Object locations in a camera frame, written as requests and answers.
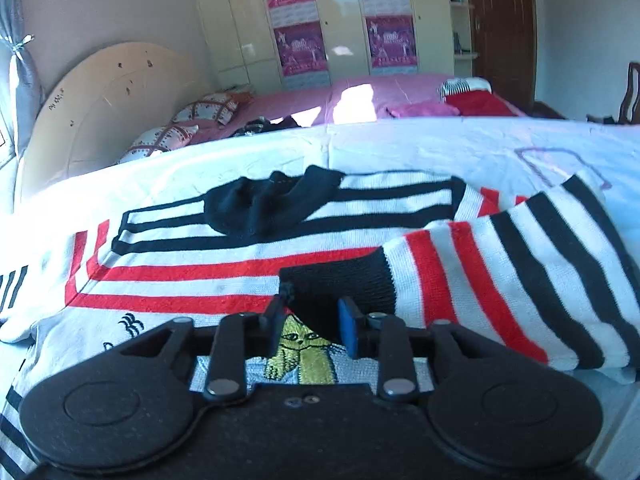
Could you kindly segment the dark wooden chair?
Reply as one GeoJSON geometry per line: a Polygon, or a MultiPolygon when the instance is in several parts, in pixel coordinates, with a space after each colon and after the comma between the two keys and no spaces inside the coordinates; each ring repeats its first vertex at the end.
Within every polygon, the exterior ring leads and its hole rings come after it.
{"type": "Polygon", "coordinates": [[[618,117],[596,117],[587,115],[588,122],[606,126],[638,126],[640,122],[640,64],[630,62],[627,70],[627,87],[620,103],[618,117]]]}

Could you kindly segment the near patterned pillow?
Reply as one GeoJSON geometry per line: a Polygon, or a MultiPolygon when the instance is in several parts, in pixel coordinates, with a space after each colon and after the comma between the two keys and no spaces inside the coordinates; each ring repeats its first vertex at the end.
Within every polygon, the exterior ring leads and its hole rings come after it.
{"type": "Polygon", "coordinates": [[[131,144],[118,162],[124,164],[184,148],[197,133],[198,126],[184,125],[168,125],[145,131],[131,144]]]}

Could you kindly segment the red folded clothes pile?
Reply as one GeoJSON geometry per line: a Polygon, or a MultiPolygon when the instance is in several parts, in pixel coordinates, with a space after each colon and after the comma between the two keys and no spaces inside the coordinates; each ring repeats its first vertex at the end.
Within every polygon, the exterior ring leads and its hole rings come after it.
{"type": "Polygon", "coordinates": [[[439,87],[442,102],[465,117],[514,117],[512,107],[492,91],[483,78],[450,78],[439,87]]]}

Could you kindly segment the lower right pink poster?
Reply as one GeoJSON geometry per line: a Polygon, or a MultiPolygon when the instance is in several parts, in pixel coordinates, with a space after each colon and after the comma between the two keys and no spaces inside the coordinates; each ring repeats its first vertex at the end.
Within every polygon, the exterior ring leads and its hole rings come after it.
{"type": "Polygon", "coordinates": [[[367,16],[372,68],[418,66],[418,50],[411,15],[367,16]]]}

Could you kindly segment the striped knit sweater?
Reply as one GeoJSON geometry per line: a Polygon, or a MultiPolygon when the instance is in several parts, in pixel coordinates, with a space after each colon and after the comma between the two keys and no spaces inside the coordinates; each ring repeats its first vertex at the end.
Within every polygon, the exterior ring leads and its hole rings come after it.
{"type": "Polygon", "coordinates": [[[117,310],[137,335],[140,313],[259,312],[291,283],[271,379],[340,342],[343,297],[411,327],[457,323],[558,370],[639,363],[639,273],[586,174],[508,204],[456,177],[345,174],[329,203],[266,238],[212,229],[205,193],[78,233],[66,304],[117,310]]]}

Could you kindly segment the lower left pink poster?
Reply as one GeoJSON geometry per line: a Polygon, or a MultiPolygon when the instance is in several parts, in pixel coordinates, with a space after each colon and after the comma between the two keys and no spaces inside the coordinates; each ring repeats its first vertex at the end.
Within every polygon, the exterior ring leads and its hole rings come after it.
{"type": "Polygon", "coordinates": [[[328,69],[319,22],[277,27],[273,32],[283,76],[325,72],[328,69]]]}

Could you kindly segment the pink bed cover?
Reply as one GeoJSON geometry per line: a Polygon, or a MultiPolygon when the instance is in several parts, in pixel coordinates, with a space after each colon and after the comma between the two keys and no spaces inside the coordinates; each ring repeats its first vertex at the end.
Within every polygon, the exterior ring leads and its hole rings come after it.
{"type": "Polygon", "coordinates": [[[176,122],[198,126],[191,144],[254,136],[292,128],[358,124],[383,119],[456,116],[442,102],[442,74],[347,78],[329,87],[252,96],[226,126],[216,122],[176,122]]]}

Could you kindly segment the patterned pillow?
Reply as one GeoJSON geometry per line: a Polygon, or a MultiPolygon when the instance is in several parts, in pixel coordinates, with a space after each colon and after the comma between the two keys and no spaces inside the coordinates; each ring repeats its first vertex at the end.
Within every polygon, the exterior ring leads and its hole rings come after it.
{"type": "Polygon", "coordinates": [[[240,102],[232,93],[209,93],[179,110],[173,122],[216,122],[226,126],[232,121],[240,102]]]}
{"type": "Polygon", "coordinates": [[[124,164],[184,148],[197,133],[198,126],[184,125],[168,125],[145,131],[131,144],[118,162],[124,164]]]}

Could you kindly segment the cream wardrobe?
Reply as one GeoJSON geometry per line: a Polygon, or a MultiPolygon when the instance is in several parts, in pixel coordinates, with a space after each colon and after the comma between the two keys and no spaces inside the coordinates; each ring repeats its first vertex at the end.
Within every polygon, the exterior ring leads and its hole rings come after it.
{"type": "Polygon", "coordinates": [[[454,29],[468,16],[467,1],[314,0],[269,9],[267,0],[196,0],[216,81],[249,84],[261,94],[328,86],[367,75],[440,73],[468,76],[476,59],[460,53],[454,29]],[[418,66],[372,68],[367,16],[411,15],[418,66]],[[273,29],[319,22],[328,69],[282,75],[273,29]]]}

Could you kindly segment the white striped cartoon shirt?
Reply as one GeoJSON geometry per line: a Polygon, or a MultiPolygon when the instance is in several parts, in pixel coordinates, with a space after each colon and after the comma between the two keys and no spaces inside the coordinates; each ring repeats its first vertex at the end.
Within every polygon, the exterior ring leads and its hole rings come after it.
{"type": "Polygon", "coordinates": [[[175,318],[36,385],[20,422],[36,479],[426,479],[433,445],[411,334],[367,319],[374,386],[256,385],[260,314],[175,318]]]}

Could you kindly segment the far patterned pillow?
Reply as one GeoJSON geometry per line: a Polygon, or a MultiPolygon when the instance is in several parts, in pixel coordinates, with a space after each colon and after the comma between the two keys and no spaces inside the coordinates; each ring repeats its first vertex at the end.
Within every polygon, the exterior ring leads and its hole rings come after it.
{"type": "Polygon", "coordinates": [[[173,122],[216,122],[226,126],[232,121],[240,102],[232,93],[209,93],[179,110],[173,122]]]}

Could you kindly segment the black sock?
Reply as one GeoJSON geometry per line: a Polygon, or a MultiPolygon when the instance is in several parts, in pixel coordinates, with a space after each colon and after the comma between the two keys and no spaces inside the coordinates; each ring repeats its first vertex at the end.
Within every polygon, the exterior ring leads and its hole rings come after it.
{"type": "Polygon", "coordinates": [[[227,236],[266,238],[284,233],[329,203],[342,172],[308,167],[300,176],[275,171],[268,178],[240,177],[204,195],[204,219],[227,236]]]}

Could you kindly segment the grey curtain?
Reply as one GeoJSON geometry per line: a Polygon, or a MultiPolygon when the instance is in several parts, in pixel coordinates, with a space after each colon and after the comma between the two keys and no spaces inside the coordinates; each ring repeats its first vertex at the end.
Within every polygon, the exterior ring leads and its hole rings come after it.
{"type": "Polygon", "coordinates": [[[28,45],[23,0],[1,0],[1,159],[21,156],[43,104],[43,88],[28,45]]]}

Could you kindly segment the dark wooden door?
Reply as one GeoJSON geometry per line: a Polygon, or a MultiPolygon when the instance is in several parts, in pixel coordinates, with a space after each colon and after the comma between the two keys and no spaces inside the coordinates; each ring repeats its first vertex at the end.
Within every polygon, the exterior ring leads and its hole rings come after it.
{"type": "Polygon", "coordinates": [[[535,0],[470,0],[474,75],[523,112],[533,105],[537,32],[535,0]]]}

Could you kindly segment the beige round headboard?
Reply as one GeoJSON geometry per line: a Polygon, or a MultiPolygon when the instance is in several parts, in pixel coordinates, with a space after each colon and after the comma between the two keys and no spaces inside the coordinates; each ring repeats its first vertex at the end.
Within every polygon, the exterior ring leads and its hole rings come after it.
{"type": "Polygon", "coordinates": [[[124,42],[88,56],[43,104],[18,165],[15,201],[114,165],[142,133],[208,90],[191,61],[158,44],[124,42]]]}

